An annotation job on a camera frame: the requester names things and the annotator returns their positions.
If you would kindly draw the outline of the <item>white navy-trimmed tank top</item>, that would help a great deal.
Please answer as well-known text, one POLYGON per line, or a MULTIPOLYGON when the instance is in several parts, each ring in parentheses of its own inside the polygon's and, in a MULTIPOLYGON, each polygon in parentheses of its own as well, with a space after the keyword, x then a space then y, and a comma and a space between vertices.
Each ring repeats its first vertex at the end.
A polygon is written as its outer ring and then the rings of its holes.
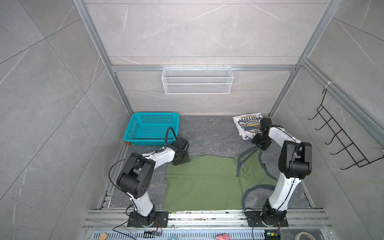
POLYGON ((249 141, 261 132, 260 121, 264 116, 261 113, 246 114, 234 116, 233 121, 243 140, 249 141))

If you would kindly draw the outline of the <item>olive green tank top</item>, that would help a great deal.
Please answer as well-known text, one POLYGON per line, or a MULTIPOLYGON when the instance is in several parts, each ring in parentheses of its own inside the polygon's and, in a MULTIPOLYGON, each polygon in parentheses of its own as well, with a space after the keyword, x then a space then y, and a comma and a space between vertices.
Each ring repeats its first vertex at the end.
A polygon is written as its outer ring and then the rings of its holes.
POLYGON ((168 164, 163 210, 241 210, 249 192, 274 190, 277 178, 261 162, 261 150, 250 148, 235 157, 191 156, 185 164, 168 164))

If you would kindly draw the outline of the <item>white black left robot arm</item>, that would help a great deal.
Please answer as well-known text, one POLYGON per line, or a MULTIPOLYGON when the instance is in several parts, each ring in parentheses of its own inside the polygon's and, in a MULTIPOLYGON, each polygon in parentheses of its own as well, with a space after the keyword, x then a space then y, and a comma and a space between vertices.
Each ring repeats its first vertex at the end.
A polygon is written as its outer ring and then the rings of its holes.
POLYGON ((189 142, 178 137, 172 127, 168 127, 165 135, 165 145, 152 153, 132 153, 128 158, 118 161, 125 162, 116 180, 112 180, 111 166, 108 177, 115 188, 126 194, 134 206, 134 217, 144 227, 151 226, 156 221, 156 210, 147 193, 154 170, 164 164, 174 166, 188 163, 189 142))

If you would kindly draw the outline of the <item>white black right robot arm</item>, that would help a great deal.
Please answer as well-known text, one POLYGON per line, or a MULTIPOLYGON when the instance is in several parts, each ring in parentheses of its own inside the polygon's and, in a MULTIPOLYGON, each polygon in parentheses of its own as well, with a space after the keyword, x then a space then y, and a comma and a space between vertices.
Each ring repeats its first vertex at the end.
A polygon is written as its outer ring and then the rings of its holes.
POLYGON ((282 149, 278 161, 278 183, 261 212, 261 223, 266 227, 284 226, 289 201, 301 181, 312 172, 312 145, 293 137, 271 118, 260 120, 260 132, 252 142, 265 151, 275 141, 282 149))

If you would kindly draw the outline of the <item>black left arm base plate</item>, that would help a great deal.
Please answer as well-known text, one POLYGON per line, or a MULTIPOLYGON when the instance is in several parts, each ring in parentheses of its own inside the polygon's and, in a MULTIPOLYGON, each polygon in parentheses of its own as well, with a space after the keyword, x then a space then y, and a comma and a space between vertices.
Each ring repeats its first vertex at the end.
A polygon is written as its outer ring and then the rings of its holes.
POLYGON ((138 212, 130 212, 127 227, 135 228, 165 228, 168 225, 169 212, 152 211, 147 217, 138 212))

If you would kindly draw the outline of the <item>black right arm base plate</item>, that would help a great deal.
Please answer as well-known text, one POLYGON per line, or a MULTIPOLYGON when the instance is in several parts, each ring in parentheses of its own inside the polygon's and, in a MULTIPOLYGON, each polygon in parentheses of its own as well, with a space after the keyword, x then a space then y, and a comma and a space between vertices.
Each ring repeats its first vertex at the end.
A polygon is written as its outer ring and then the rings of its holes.
POLYGON ((246 209, 244 214, 248 221, 249 227, 288 227, 289 223, 286 218, 286 211, 276 212, 274 215, 265 214, 262 211, 246 209))

